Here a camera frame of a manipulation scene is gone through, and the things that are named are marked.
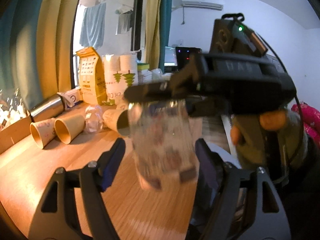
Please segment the person's right hand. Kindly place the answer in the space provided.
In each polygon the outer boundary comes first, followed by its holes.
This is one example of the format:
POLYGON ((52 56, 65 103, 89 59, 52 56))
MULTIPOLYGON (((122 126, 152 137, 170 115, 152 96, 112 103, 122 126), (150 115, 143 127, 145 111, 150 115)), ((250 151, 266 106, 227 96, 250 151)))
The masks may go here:
POLYGON ((239 163, 244 169, 266 167, 263 132, 275 132, 281 154, 291 167, 299 167, 306 158, 308 139, 300 129, 300 116, 288 109, 256 116, 235 116, 230 131, 239 163))

